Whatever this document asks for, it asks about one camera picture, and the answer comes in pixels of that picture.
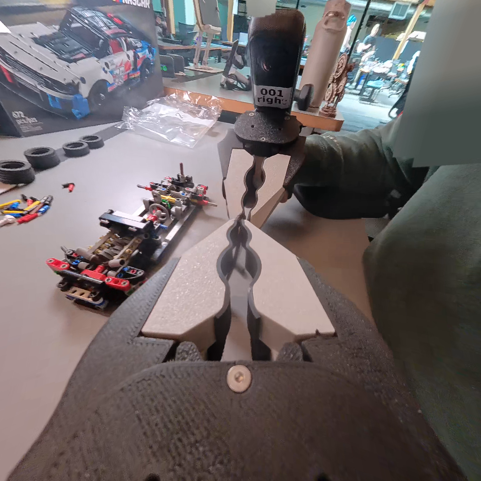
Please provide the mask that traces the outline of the clear plastic bag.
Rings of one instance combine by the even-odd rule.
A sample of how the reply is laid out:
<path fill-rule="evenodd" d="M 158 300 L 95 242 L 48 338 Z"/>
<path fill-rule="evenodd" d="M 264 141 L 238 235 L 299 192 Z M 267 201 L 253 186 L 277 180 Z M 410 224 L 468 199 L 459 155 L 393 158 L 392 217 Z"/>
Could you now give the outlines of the clear plastic bag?
<path fill-rule="evenodd" d="M 148 101 L 143 109 L 125 106 L 116 127 L 153 140 L 194 148 L 221 112 L 222 101 L 218 97 L 175 91 Z"/>

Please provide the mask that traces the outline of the black dumbbell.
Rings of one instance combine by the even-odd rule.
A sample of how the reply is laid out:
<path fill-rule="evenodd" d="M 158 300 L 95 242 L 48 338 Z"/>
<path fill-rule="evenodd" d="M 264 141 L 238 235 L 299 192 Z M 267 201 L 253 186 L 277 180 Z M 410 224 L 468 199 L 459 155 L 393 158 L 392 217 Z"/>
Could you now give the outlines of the black dumbbell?
<path fill-rule="evenodd" d="M 293 100 L 300 111 L 307 111 L 314 96 L 314 85 L 307 83 L 301 88 L 296 88 Z"/>

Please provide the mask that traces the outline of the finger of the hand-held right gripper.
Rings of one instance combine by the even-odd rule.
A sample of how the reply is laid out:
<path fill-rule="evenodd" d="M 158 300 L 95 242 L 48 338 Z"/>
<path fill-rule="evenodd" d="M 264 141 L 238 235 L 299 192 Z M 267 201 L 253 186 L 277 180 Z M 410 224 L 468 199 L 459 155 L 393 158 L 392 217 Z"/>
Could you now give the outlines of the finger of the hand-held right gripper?
<path fill-rule="evenodd" d="M 234 220 L 244 212 L 244 196 L 248 190 L 246 176 L 254 165 L 254 157 L 243 149 L 231 151 L 225 178 L 227 216 Z"/>
<path fill-rule="evenodd" d="M 270 217 L 284 194 L 284 181 L 291 157 L 276 154 L 271 157 L 255 158 L 254 203 L 248 207 L 247 220 L 261 228 Z"/>

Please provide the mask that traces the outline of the beige water bottle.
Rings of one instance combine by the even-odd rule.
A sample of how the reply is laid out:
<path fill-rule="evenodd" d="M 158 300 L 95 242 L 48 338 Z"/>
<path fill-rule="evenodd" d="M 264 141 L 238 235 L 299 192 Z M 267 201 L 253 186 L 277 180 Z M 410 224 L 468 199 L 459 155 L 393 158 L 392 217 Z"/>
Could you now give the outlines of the beige water bottle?
<path fill-rule="evenodd" d="M 311 109 L 319 109 L 324 100 L 345 39 L 350 9 L 351 4 L 347 1 L 327 1 L 323 16 L 316 25 L 300 81 L 300 88 L 306 84 L 314 88 Z"/>

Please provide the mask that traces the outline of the pile of small lego pieces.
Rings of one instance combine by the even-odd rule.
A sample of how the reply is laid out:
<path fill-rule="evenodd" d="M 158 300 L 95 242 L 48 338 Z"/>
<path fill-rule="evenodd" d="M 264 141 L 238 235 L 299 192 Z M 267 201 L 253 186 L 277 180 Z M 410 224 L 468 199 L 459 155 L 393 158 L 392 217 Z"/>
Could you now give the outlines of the pile of small lego pieces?
<path fill-rule="evenodd" d="M 1 203 L 1 227 L 31 222 L 45 215 L 52 202 L 52 195 L 41 199 L 23 195 L 21 199 Z"/>

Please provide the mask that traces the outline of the person's right forearm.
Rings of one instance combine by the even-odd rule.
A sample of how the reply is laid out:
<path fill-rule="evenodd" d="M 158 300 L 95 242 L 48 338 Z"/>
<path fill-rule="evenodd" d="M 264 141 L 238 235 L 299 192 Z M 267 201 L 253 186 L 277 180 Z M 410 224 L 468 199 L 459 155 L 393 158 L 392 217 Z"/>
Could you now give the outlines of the person's right forearm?
<path fill-rule="evenodd" d="M 358 132 L 309 135 L 302 166 L 286 187 L 313 215 L 392 219 L 437 167 L 393 154 L 401 117 Z"/>

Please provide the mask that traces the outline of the brown gear sculpture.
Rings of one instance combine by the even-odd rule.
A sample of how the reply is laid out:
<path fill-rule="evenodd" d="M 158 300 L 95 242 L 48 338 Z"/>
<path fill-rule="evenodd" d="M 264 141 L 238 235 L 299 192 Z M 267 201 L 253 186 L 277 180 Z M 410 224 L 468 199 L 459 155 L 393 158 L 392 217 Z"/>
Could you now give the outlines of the brown gear sculpture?
<path fill-rule="evenodd" d="M 320 113 L 329 118 L 334 118 L 337 113 L 337 104 L 342 100 L 345 93 L 347 76 L 353 70 L 354 63 L 348 62 L 348 54 L 342 53 L 329 78 L 323 105 Z"/>

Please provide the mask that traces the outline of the lego car chassis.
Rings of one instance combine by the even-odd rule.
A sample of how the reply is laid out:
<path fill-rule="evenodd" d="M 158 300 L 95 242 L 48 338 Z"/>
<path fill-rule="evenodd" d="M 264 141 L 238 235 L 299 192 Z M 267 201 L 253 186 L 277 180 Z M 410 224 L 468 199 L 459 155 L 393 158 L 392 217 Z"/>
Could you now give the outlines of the lego car chassis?
<path fill-rule="evenodd" d="M 192 216 L 210 201 L 208 186 L 180 172 L 137 185 L 150 195 L 132 214 L 108 210 L 99 217 L 107 232 L 87 248 L 67 249 L 46 261 L 59 276 L 57 289 L 73 303 L 103 311 L 117 307 L 140 288 Z"/>

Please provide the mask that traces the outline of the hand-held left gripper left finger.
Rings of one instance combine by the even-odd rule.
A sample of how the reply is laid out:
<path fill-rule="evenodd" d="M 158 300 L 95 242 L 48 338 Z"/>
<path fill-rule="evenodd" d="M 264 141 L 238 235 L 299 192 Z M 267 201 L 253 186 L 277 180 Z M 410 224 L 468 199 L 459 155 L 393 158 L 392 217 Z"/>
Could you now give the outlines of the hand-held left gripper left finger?
<path fill-rule="evenodd" d="M 144 337 L 188 341 L 208 360 L 222 359 L 236 241 L 237 221 L 229 220 L 179 258 L 142 327 Z"/>

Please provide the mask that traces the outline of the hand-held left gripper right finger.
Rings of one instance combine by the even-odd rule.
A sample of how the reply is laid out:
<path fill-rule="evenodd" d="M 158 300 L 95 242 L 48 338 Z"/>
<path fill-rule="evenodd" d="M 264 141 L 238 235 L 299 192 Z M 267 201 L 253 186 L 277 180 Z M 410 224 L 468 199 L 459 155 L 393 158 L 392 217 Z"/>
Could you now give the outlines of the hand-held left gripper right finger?
<path fill-rule="evenodd" d="M 298 257 L 251 222 L 240 224 L 245 268 L 252 279 L 247 298 L 252 359 L 276 358 L 287 343 L 335 336 Z"/>

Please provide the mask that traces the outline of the black curved lego panel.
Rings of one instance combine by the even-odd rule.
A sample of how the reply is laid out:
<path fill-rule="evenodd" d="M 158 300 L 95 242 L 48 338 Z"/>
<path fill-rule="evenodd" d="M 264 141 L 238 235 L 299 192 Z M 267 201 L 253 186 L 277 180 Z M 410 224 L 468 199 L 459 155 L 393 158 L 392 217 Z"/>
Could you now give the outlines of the black curved lego panel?
<path fill-rule="evenodd" d="M 244 232 L 244 224 L 243 222 L 246 220 L 246 213 L 245 209 L 242 210 L 242 212 L 236 217 L 236 223 L 231 235 L 231 239 L 233 241 L 233 252 L 232 252 L 232 262 L 231 262 L 231 270 L 230 273 L 227 274 L 227 280 L 230 280 L 231 275 L 233 274 L 234 271 L 239 271 L 242 275 L 244 274 L 245 268 L 243 265 L 238 267 L 237 262 L 239 259 L 239 255 L 241 252 L 241 249 L 243 247 L 243 241 L 245 237 L 245 232 Z"/>

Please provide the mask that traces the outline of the idle hand-held gripper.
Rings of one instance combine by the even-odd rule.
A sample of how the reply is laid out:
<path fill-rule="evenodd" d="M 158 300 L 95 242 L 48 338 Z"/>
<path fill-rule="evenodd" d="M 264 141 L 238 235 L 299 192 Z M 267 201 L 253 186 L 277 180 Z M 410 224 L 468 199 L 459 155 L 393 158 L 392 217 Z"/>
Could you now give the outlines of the idle hand-held gripper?
<path fill-rule="evenodd" d="M 240 45 L 237 39 L 233 42 L 229 58 L 222 72 L 220 87 L 225 90 L 252 91 L 250 76 L 245 76 L 241 72 L 246 66 L 246 45 Z"/>

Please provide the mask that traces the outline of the wooden stand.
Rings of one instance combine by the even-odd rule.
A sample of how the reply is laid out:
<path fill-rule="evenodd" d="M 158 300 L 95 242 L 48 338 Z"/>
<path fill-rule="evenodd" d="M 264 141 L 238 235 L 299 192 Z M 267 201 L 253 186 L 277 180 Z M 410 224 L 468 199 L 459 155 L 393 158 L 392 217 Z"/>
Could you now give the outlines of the wooden stand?
<path fill-rule="evenodd" d="M 218 74 L 222 69 L 208 65 L 211 42 L 221 33 L 220 15 L 217 1 L 193 1 L 196 15 L 196 40 L 193 65 L 186 70 L 208 74 Z"/>

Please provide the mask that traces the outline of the long background table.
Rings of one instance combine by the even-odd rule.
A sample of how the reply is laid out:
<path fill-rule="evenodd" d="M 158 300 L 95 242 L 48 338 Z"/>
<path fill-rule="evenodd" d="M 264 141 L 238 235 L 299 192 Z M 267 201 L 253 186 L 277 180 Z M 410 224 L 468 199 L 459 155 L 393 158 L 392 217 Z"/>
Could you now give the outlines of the long background table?
<path fill-rule="evenodd" d="M 166 95 L 173 93 L 181 94 L 184 91 L 190 92 L 198 104 L 206 105 L 211 97 L 220 100 L 223 111 L 232 113 L 244 113 L 254 109 L 252 92 L 231 91 L 220 87 L 221 75 L 209 77 L 186 77 L 178 76 L 174 78 L 163 78 L 164 91 Z M 292 114 L 305 127 L 339 132 L 344 124 L 344 117 L 339 110 L 335 117 L 326 117 L 320 109 L 308 109 L 301 111 L 298 104 L 292 104 Z"/>

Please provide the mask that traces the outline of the lego set box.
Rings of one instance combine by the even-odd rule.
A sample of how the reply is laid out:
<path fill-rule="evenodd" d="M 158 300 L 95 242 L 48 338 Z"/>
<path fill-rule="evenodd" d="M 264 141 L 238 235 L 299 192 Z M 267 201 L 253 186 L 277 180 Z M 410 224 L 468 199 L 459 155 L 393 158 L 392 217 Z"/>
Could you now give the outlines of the lego set box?
<path fill-rule="evenodd" d="M 122 119 L 164 96 L 152 1 L 1 1 L 1 135 Z"/>

